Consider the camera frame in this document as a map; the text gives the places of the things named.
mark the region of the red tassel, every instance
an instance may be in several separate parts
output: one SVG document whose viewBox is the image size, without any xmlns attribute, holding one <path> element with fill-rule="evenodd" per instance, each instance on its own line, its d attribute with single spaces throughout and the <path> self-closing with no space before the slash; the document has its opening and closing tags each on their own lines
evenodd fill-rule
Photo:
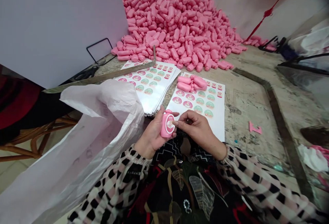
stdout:
<svg viewBox="0 0 329 224">
<path fill-rule="evenodd" d="M 251 32 L 251 34 L 248 36 L 247 40 L 248 41 L 251 36 L 255 33 L 255 31 L 259 28 L 259 26 L 262 24 L 263 20 L 266 18 L 266 17 L 269 17 L 272 15 L 272 12 L 273 12 L 273 9 L 275 7 L 275 5 L 278 3 L 279 0 L 276 1 L 276 3 L 269 9 L 269 10 L 266 10 L 264 12 L 264 16 L 263 16 L 263 19 L 260 21 L 260 23 L 254 28 L 253 32 Z"/>
</svg>

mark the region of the hand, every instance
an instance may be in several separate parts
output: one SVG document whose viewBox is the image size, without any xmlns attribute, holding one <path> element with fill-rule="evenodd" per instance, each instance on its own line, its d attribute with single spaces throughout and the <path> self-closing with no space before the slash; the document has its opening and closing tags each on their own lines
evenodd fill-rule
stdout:
<svg viewBox="0 0 329 224">
<path fill-rule="evenodd" d="M 135 144 L 135 150 L 137 153 L 146 159 L 152 159 L 157 149 L 164 145 L 168 140 L 175 138 L 177 135 L 177 128 L 175 128 L 170 138 L 163 138 L 160 136 L 160 131 L 162 128 L 162 117 L 164 112 L 165 109 L 163 106 L 161 106 L 154 120 L 150 122 L 141 138 Z M 179 113 L 173 112 L 172 115 L 176 117 L 179 115 Z"/>
<path fill-rule="evenodd" d="M 225 144 L 219 141 L 213 134 L 206 117 L 187 110 L 178 121 L 172 122 L 176 127 L 186 132 L 199 146 L 211 154 L 216 160 L 221 161 L 226 157 L 227 148 Z"/>
</svg>

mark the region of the stack of sticker sheets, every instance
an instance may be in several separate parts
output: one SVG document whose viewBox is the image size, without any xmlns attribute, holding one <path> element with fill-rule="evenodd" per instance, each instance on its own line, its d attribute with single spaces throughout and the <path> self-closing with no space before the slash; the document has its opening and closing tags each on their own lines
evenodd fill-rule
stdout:
<svg viewBox="0 0 329 224">
<path fill-rule="evenodd" d="M 190 77 L 191 74 L 184 72 L 184 77 Z M 225 85 L 203 78 L 208 86 L 206 90 L 195 90 L 192 93 L 185 92 L 176 87 L 171 100 L 167 106 L 173 112 L 184 113 L 187 110 L 193 110 L 205 116 L 209 122 L 212 132 L 222 142 L 225 141 L 224 126 L 224 100 Z"/>
<path fill-rule="evenodd" d="M 151 62 L 150 59 L 146 59 L 143 62 L 132 62 L 129 60 L 121 69 L 149 62 Z M 181 70 L 174 64 L 157 61 L 150 68 L 128 73 L 115 79 L 129 82 L 135 86 L 139 100 L 143 105 L 145 116 L 148 116 L 153 115 L 160 109 L 167 90 L 180 72 Z"/>
</svg>

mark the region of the metal ruler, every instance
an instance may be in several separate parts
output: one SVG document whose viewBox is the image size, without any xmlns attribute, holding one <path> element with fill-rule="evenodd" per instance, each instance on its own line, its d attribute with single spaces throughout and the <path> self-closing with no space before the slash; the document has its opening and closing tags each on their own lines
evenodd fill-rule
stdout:
<svg viewBox="0 0 329 224">
<path fill-rule="evenodd" d="M 153 46 L 153 56 L 154 56 L 153 61 L 151 61 L 147 64 L 133 66 L 133 67 L 122 69 L 122 70 L 119 70 L 119 71 L 116 71 L 116 72 L 107 73 L 107 74 L 103 74 L 103 75 L 100 75 L 100 76 L 83 79 L 83 80 L 80 80 L 80 81 L 75 81 L 75 82 L 65 84 L 65 85 L 60 85 L 60 86 L 57 86 L 57 87 L 54 87 L 54 88 L 51 88 L 51 89 L 46 89 L 46 90 L 43 90 L 42 92 L 48 93 L 48 94 L 60 93 L 63 90 L 65 90 L 67 87 L 70 87 L 70 86 L 82 86 L 82 85 L 94 84 L 94 83 L 101 82 L 101 81 L 104 81 L 104 80 L 108 80 L 108 79 L 111 79 L 111 78 L 119 77 L 119 76 L 122 76 L 124 74 L 132 73 L 132 72 L 135 72 L 135 71 L 138 71 L 138 70 L 142 70 L 142 69 L 145 69 L 145 68 L 148 68 L 148 67 L 152 67 L 156 64 L 156 61 L 157 61 L 156 54 L 155 54 L 155 46 Z"/>
</svg>

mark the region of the black and white checkered sleeve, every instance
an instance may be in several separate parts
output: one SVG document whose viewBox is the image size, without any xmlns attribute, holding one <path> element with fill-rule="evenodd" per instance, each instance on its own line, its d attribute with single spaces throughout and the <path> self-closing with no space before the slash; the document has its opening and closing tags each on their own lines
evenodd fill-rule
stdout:
<svg viewBox="0 0 329 224">
<path fill-rule="evenodd" d="M 136 198 L 139 183 L 147 177 L 152 160 L 134 150 L 134 144 L 108 167 L 85 200 L 68 217 L 68 223 L 119 223 Z"/>
<path fill-rule="evenodd" d="M 291 191 L 276 175 L 261 168 L 256 157 L 240 148 L 226 144 L 228 153 L 218 162 L 220 174 L 228 179 L 242 195 L 265 211 L 267 221 L 280 223 L 327 223 L 328 215 L 320 212 L 304 195 Z"/>
</svg>

